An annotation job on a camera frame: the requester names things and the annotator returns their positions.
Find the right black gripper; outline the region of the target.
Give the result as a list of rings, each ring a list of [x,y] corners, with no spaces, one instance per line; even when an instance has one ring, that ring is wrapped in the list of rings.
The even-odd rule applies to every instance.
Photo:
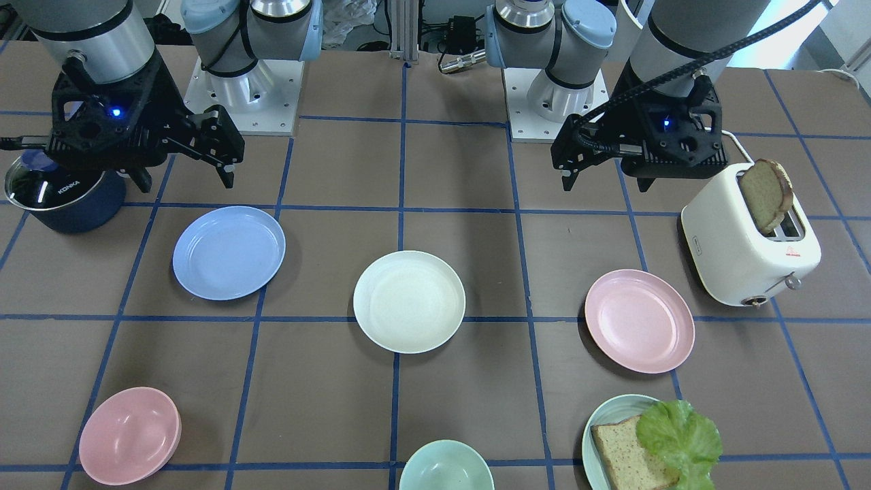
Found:
[[[52,90],[52,133],[47,155],[70,170],[124,172],[150,192],[148,168],[171,152],[214,167],[232,189],[235,166],[244,159],[244,139],[223,105],[202,114],[186,108],[160,52],[124,80],[98,84],[84,56],[72,54]]]

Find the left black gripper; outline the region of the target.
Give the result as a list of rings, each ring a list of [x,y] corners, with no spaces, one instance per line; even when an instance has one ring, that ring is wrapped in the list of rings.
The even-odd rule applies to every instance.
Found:
[[[685,96],[651,89],[604,112],[596,122],[564,122],[550,147],[563,191],[579,173],[619,158],[640,192],[658,179],[709,179],[727,165],[722,142],[722,109],[712,78],[690,75]]]

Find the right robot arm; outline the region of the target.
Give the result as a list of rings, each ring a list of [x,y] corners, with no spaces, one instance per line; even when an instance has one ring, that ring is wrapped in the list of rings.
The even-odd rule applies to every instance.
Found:
[[[149,192],[149,168],[184,153],[215,168],[224,187],[244,158],[231,111],[257,108],[272,84],[267,60],[308,61],[323,46],[321,1],[184,1],[184,30],[200,68],[217,82],[202,114],[187,108],[131,1],[14,1],[61,66],[52,130],[4,137],[4,151],[34,149],[71,171],[119,171]]]

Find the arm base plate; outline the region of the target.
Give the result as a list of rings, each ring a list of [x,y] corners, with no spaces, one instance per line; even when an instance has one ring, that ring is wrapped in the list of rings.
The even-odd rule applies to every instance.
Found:
[[[292,137],[306,67],[302,61],[261,60],[248,73],[222,78],[198,64],[184,102],[196,114],[219,103],[243,135]]]
[[[513,142],[550,143],[570,114],[584,116],[608,100],[602,71],[585,88],[558,86],[543,69],[503,69]]]

